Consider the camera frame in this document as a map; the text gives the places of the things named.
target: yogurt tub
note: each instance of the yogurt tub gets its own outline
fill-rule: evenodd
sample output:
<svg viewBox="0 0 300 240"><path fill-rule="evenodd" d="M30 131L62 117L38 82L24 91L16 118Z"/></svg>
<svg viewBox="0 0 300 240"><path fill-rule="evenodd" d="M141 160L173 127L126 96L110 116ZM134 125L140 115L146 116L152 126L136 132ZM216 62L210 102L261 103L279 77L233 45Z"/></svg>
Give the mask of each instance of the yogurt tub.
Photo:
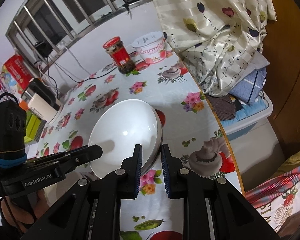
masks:
<svg viewBox="0 0 300 240"><path fill-rule="evenodd" d="M132 44L141 58L148 64L158 63L166 58L163 32L152 32L137 38Z"/></svg>

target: red label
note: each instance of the red label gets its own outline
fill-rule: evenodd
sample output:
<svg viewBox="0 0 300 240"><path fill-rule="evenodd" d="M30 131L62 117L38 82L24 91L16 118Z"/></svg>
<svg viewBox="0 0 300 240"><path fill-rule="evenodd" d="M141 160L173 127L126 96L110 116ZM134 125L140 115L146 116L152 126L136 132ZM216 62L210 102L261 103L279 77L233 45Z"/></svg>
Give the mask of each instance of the red label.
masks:
<svg viewBox="0 0 300 240"><path fill-rule="evenodd" d="M4 66L7 68L11 76L18 82L20 87L25 90L29 85L32 76L25 68L20 55L13 55L9 58Z"/></svg>
<svg viewBox="0 0 300 240"><path fill-rule="evenodd" d="M119 51L115 52L111 55L111 57L116 62L117 66L122 66L130 59L129 54L125 48L122 48Z"/></svg>

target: red jar lid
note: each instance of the red jar lid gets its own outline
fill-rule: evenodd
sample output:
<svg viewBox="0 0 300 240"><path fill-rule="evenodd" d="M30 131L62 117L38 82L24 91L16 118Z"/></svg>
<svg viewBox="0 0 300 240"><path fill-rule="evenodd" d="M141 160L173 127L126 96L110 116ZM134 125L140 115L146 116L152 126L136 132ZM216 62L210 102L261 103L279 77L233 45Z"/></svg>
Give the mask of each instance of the red jar lid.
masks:
<svg viewBox="0 0 300 240"><path fill-rule="evenodd" d="M118 41L120 41L120 37L114 37L112 39L110 39L109 41L107 41L105 44L103 44L103 48L106 49L108 47L113 46L114 44L116 44Z"/></svg>

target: tablecloth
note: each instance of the tablecloth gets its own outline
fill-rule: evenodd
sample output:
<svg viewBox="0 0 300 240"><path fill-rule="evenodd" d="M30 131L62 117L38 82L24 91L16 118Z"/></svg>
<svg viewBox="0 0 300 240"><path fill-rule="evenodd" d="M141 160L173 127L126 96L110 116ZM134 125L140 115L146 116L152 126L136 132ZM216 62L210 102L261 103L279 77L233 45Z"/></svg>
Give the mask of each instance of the tablecloth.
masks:
<svg viewBox="0 0 300 240"><path fill-rule="evenodd" d="M166 48L167 57L159 63L149 65L134 52L130 56L136 69L131 73L123 75L110 64L90 77L105 76L72 88L62 98L64 107L59 117L46 124L37 156L88 144L94 125L107 109L120 101L137 98L156 109L163 125L163 143L168 143L171 154L179 157L185 167L210 179L226 177L243 191L229 143L209 103L183 62L168 44ZM77 169L91 173L87 164ZM167 198L160 157L141 177L138 198L122 200L121 218L120 234L124 240L168 236L182 239L183 200ZM151 226L138 226L146 221Z"/></svg>

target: jar label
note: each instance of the jar label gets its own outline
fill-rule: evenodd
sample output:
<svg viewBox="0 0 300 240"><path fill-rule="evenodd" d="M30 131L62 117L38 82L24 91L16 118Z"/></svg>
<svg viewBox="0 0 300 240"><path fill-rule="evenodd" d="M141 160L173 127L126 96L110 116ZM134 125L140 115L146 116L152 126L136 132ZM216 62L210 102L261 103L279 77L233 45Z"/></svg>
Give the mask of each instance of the jar label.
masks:
<svg viewBox="0 0 300 240"><path fill-rule="evenodd" d="M117 52L112 54L111 57L114 59L117 66L122 66L130 59L129 54L125 48L118 50Z"/></svg>

